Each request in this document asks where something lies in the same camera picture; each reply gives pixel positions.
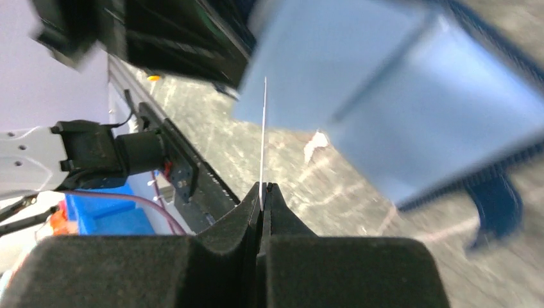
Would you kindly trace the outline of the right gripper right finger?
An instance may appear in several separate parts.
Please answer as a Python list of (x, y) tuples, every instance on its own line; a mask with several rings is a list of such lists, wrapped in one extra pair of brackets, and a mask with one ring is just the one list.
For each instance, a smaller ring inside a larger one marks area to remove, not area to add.
[(426, 246), (407, 237), (320, 237), (286, 205), (264, 197), (259, 253), (264, 307), (448, 307)]

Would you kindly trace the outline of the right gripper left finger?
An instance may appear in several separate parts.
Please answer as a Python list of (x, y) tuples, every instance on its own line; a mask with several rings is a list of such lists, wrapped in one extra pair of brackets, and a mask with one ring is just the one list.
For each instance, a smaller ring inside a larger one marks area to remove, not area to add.
[(245, 307), (259, 185), (198, 235), (53, 236), (13, 275), (2, 307)]

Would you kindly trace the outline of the blue leather card holder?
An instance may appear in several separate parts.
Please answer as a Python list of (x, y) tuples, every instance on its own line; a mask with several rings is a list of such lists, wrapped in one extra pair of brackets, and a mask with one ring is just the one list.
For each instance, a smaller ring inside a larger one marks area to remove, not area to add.
[(459, 1), (282, 1), (233, 115), (322, 130), (400, 210), (465, 189), (472, 248), (515, 232), (507, 170), (543, 153), (543, 67)]

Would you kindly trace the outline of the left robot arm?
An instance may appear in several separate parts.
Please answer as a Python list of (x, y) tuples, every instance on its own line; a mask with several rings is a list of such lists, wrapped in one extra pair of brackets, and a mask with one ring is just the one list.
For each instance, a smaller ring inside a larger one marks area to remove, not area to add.
[[(143, 71), (236, 89), (255, 46), (248, 29), (254, 1), (34, 1), (36, 40), (76, 67), (94, 44)], [(2, 198), (41, 191), (113, 188), (131, 175), (160, 170), (193, 193), (199, 159), (163, 120), (157, 128), (114, 135), (86, 120), (1, 134)]]

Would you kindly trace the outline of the silver credit card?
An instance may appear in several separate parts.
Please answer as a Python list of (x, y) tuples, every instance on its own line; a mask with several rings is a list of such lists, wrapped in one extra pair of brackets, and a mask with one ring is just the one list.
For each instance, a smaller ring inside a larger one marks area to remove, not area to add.
[(264, 179), (264, 157), (265, 157), (265, 134), (266, 134), (266, 110), (268, 99), (268, 77), (264, 77), (264, 92), (263, 92), (263, 104), (262, 104), (262, 121), (261, 121), (261, 135), (260, 135), (260, 162), (259, 162), (259, 205), (260, 211), (264, 210), (264, 193), (263, 193), (263, 179)]

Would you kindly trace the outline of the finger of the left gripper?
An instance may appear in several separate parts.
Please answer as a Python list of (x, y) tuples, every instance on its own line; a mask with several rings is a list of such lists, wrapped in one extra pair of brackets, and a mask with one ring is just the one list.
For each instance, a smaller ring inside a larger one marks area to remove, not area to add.
[(236, 89), (256, 40), (250, 1), (98, 1), (106, 51), (150, 73)]

